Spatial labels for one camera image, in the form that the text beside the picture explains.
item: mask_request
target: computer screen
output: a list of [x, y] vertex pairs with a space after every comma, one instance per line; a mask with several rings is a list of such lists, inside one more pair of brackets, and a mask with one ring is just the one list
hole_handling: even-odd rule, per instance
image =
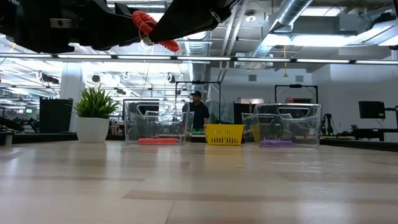
[[361, 119], [385, 119], [386, 109], [383, 101], [360, 101], [359, 115]]

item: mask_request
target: red coiled cable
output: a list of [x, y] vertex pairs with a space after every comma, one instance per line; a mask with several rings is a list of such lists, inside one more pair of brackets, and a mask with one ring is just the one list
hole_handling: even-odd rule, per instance
[[[151, 23], [153, 25], [157, 24], [154, 18], [152, 18], [150, 15], [146, 14], [143, 11], [134, 11], [131, 15], [131, 18], [134, 25], [136, 25], [136, 27], [140, 29], [140, 31], [142, 31], [145, 35], [149, 35], [153, 30], [153, 28], [148, 25], [148, 23]], [[160, 41], [159, 44], [173, 52], [178, 52], [180, 50], [180, 47], [175, 40]]]

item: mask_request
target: potted plant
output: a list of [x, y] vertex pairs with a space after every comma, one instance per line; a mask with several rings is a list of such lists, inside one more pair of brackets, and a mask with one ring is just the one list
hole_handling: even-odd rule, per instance
[[119, 103], [112, 103], [105, 90], [89, 88], [81, 92], [81, 100], [75, 109], [79, 116], [77, 136], [80, 142], [103, 142], [109, 129], [109, 116]]

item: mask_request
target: white pot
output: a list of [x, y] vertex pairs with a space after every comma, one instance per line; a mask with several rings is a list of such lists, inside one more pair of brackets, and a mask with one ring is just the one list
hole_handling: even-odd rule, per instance
[[78, 118], [77, 137], [80, 142], [103, 142], [109, 129], [109, 119]]

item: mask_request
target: table surface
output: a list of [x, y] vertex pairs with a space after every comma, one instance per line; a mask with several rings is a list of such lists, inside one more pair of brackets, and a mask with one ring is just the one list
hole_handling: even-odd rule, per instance
[[0, 148], [2, 223], [397, 223], [398, 154], [342, 147]]

